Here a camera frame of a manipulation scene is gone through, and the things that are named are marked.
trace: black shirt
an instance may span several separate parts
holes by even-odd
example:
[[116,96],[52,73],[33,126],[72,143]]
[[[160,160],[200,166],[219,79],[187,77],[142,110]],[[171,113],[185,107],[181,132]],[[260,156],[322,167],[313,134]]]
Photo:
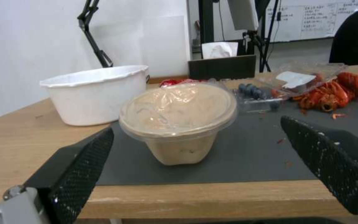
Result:
[[335,34],[329,62],[358,65],[358,11],[348,17]]

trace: textured rubber pad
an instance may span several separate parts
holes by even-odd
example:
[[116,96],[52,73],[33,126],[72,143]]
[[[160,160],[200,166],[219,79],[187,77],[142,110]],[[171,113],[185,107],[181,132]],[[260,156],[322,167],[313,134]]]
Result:
[[358,214],[358,137],[287,116],[281,127],[307,167],[347,210]]
[[114,134],[104,129],[59,149],[26,182],[34,187],[51,223],[73,223],[92,193],[110,153]]

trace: white plastic basin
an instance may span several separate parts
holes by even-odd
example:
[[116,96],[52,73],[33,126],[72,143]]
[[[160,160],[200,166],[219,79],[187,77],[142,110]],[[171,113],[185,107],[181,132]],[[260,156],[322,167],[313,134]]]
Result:
[[60,75],[40,82],[61,119],[89,126],[118,119],[121,106],[146,90],[148,66],[129,65]]

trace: blueberry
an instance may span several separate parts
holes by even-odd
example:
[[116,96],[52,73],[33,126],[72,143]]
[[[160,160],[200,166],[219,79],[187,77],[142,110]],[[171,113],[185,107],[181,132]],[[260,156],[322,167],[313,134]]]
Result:
[[270,106],[271,110],[276,111],[280,107],[280,102],[278,102],[278,101],[270,102],[269,106]]
[[247,88],[247,86],[244,85],[243,83],[240,84],[240,85],[238,85],[238,91],[239,91],[241,94],[245,94],[246,88]]
[[250,96],[253,96],[253,93],[258,89],[256,86],[254,85],[250,85],[249,86],[250,88]]
[[245,90],[245,92],[244,92],[244,95],[245,96],[251,96],[252,95],[252,93],[251,93],[251,91],[253,90],[253,88],[256,88],[254,85],[252,85],[252,84],[250,84],[250,83],[248,83],[247,85],[246,85],[246,90]]
[[252,97],[257,100],[260,98],[260,96],[262,95],[262,91],[258,88],[256,88],[254,91],[253,91],[253,94],[252,94]]

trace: clear plastic lid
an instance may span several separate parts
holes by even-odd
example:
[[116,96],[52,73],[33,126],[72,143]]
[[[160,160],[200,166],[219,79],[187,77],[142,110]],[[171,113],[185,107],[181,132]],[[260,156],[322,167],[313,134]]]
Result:
[[144,92],[121,108],[119,123],[135,139],[175,141],[210,135],[229,126],[236,116],[232,93],[190,83]]
[[342,63],[290,63],[274,72],[261,74],[258,80],[272,89],[287,92],[289,97],[299,96],[330,81],[347,68]]

